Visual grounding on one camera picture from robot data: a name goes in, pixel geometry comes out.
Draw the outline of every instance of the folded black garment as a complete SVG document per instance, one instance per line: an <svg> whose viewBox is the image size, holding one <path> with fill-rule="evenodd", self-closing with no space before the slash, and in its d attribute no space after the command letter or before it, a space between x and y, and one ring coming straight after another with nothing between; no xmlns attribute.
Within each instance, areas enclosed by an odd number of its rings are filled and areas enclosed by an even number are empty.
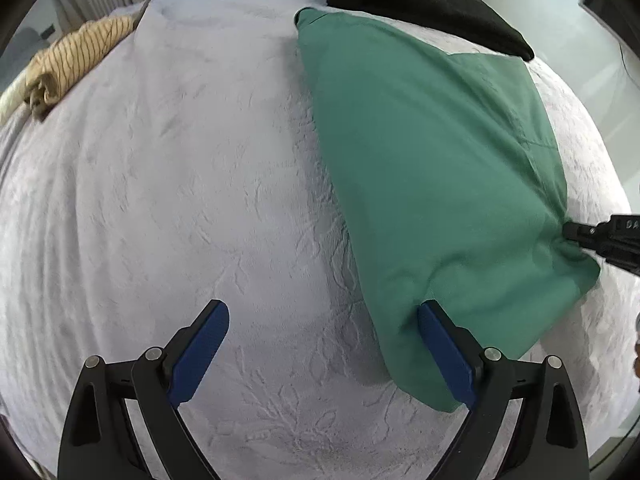
<svg viewBox="0 0 640 480"><path fill-rule="evenodd" d="M326 0L331 7L363 10L435 28L496 52L530 61L534 53L522 35L482 0Z"/></svg>

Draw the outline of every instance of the green cloth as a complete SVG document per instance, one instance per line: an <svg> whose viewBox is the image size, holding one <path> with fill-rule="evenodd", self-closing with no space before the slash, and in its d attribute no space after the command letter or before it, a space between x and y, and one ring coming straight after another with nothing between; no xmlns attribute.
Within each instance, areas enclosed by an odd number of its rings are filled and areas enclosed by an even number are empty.
<svg viewBox="0 0 640 480"><path fill-rule="evenodd" d="M297 27L386 366L399 388L453 411L417 305L438 300L516 359L600 272L562 238L566 182L545 108L517 57L449 55L342 12L303 9Z"/></svg>

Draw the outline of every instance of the blue rubber fingertip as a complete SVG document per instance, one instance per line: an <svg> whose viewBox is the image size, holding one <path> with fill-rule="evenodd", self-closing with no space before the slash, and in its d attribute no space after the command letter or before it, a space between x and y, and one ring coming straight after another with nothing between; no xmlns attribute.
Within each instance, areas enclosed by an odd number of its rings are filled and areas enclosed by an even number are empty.
<svg viewBox="0 0 640 480"><path fill-rule="evenodd" d="M172 384L167 394L174 408L191 400L196 393L228 329L229 310L220 301L174 366Z"/></svg>
<svg viewBox="0 0 640 480"><path fill-rule="evenodd" d="M418 307L418 330L453 398L471 409L476 403L473 370L427 302Z"/></svg>

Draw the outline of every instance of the cord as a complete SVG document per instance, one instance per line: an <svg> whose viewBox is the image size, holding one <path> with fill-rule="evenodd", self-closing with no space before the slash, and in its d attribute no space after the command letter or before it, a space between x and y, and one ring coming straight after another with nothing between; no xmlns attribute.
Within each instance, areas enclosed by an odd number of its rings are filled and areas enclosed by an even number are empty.
<svg viewBox="0 0 640 480"><path fill-rule="evenodd" d="M631 428L629 429L629 431L626 432L626 435L624 437L622 437L622 440L620 440L619 443L617 443L613 449L611 449L611 451L609 451L603 459L601 459L599 462L597 462L593 467L589 468L589 473L592 472L594 469L596 469L600 464L602 464L607 458L609 458L611 455L613 455L616 450L622 446L622 444L624 443L624 441L628 438L628 436L631 434L631 432L636 428L636 426L638 425L638 422L640 422L640 415L638 415L638 418L636 418L636 421L631 425Z"/></svg>
<svg viewBox="0 0 640 480"><path fill-rule="evenodd" d="M631 74L629 73L629 69L626 67L625 53L622 52L622 45L619 43L618 46L620 47L620 57L622 58L622 66L625 68L626 75L628 75L629 79L631 79L631 82L636 86L636 88L640 90L640 85L638 84L638 82L636 82L635 79L631 77Z"/></svg>

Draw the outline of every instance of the bed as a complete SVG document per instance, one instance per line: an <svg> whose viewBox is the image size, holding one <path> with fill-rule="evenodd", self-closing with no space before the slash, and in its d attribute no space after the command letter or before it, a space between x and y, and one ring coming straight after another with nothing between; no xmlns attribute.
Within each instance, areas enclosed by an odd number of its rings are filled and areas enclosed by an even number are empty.
<svg viewBox="0 0 640 480"><path fill-rule="evenodd" d="M412 399L378 350L318 153L293 23L305 6L324 0L152 0L43 123L21 107L0 131L0 409L49 470L84 359L136 358L211 298L230 331L180 412L222 478L422 479L455 435L464 409ZM488 52L384 21L446 52ZM572 218L628 213L585 108L542 61L527 66ZM524 357L562 357L591 453L638 401L639 290L603 266Z"/></svg>

